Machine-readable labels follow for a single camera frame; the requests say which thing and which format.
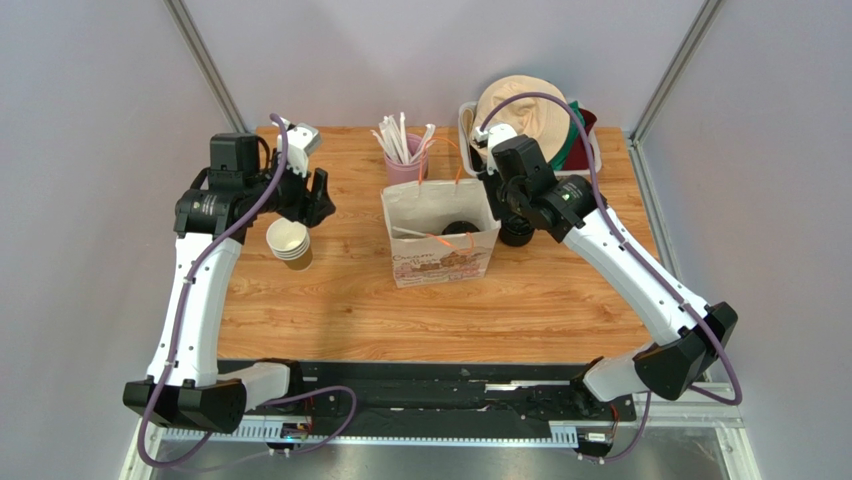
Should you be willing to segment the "stack of paper cups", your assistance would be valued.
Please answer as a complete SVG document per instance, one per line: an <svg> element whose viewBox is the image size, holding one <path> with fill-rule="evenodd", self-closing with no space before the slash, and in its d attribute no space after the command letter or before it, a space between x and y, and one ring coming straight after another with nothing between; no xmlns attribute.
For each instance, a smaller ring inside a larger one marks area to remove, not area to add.
<svg viewBox="0 0 852 480"><path fill-rule="evenodd" d="M272 254L293 271L310 268L314 255L309 229L299 223L278 219L267 228L265 239Z"/></svg>

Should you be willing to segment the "black coffee cup lid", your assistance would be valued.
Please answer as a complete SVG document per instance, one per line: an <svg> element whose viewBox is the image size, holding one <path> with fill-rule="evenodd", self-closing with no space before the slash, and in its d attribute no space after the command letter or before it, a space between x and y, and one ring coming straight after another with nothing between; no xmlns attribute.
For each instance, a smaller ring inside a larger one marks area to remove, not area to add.
<svg viewBox="0 0 852 480"><path fill-rule="evenodd" d="M441 232L442 236L448 235L459 235L459 234L473 234L480 232L480 228L472 222L469 221L453 221L448 224Z"/></svg>

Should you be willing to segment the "white paper takeout bag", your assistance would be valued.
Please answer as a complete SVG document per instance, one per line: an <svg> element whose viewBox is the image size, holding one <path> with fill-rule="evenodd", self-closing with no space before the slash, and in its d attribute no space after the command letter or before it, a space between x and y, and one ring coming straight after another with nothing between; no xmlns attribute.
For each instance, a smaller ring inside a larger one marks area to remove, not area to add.
<svg viewBox="0 0 852 480"><path fill-rule="evenodd" d="M398 288L476 280L485 276L501 222L492 215L483 184L459 167L450 179L387 185L380 201L390 241L391 273ZM480 228L473 234L442 236L453 221ZM397 239L393 226L433 234L429 238Z"/></svg>

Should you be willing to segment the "single straw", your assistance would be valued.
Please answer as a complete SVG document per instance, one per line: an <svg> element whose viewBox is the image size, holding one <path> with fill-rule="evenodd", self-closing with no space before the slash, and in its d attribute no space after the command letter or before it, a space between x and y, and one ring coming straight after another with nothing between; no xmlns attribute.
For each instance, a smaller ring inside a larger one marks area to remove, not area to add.
<svg viewBox="0 0 852 480"><path fill-rule="evenodd" d="M401 228L397 226L393 226L391 228L391 233L397 239L419 239L419 238L429 238L433 237L433 234L419 232L411 229Z"/></svg>

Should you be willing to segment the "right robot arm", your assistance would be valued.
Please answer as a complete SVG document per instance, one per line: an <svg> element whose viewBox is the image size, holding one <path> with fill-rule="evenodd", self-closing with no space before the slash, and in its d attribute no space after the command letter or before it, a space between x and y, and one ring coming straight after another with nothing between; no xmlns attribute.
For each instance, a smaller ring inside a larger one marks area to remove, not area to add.
<svg viewBox="0 0 852 480"><path fill-rule="evenodd" d="M604 402L640 392L677 400L693 388L727 345L736 311L680 283L636 243L589 180L557 177L536 140L489 139L487 168L486 178L498 182L497 204L592 265L651 335L635 351L591 362L580 377L582 391Z"/></svg>

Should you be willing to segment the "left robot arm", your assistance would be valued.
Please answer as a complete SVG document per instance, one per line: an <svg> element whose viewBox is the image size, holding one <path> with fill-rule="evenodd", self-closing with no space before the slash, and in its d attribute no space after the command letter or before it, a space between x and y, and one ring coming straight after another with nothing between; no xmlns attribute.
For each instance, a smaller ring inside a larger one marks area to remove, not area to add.
<svg viewBox="0 0 852 480"><path fill-rule="evenodd" d="M220 374L219 330L228 285L257 216L276 213L315 227L335 212L328 174L308 169L321 144L299 124L270 148L251 133L216 134L210 161L175 206L176 267L167 317L142 380L126 383L123 403L168 428L229 434L243 415L300 387L297 362L268 359Z"/></svg>

